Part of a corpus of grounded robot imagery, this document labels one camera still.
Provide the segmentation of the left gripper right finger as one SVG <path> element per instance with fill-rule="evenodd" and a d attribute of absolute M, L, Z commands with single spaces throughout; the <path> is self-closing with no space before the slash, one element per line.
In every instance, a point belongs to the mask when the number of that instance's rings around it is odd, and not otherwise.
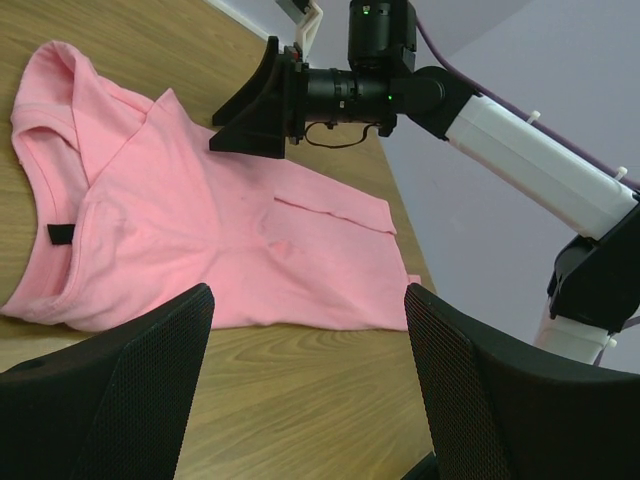
<path fill-rule="evenodd" d="M 411 284 L 405 310 L 433 450 L 412 479 L 635 479 L 639 378 L 569 360 Z"/>

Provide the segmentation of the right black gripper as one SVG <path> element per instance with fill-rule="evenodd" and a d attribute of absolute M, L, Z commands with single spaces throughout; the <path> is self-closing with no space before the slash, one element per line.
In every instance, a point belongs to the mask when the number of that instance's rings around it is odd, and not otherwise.
<path fill-rule="evenodd" d="M 262 92 L 275 63 L 279 92 Z M 305 136 L 309 70 L 296 46 L 279 54 L 279 39 L 269 36 L 256 71 L 213 114 L 218 131 L 209 139 L 209 150 L 282 159 L 285 138 L 298 145 Z"/>

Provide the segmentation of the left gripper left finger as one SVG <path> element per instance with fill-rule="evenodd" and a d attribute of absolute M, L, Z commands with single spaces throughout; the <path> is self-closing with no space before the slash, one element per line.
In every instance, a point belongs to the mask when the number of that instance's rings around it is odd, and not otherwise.
<path fill-rule="evenodd" d="M 213 313 L 198 284 L 3 372 L 2 478 L 173 478 Z"/>

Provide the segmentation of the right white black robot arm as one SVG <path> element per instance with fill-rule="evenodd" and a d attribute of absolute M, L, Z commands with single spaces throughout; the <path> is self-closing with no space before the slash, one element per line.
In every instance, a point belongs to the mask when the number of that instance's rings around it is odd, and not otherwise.
<path fill-rule="evenodd" d="M 557 255 L 536 345 L 597 364 L 639 308 L 639 193 L 444 61 L 417 67 L 426 33 L 407 1 L 349 5 L 345 70 L 307 61 L 323 17 L 284 1 L 295 41 L 269 37 L 250 79 L 213 115 L 214 152 L 281 159 L 317 124 L 359 123 L 389 136 L 406 116 L 474 159 L 574 231 Z"/>

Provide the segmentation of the pink t shirt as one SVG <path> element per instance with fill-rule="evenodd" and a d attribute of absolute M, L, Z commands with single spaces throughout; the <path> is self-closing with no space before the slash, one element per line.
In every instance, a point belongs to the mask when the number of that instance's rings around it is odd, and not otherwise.
<path fill-rule="evenodd" d="M 11 123 L 38 226 L 4 315 L 98 332 L 204 283 L 220 329 L 406 329 L 414 276 L 386 201 L 212 152 L 172 91 L 127 90 L 59 41 L 29 59 Z"/>

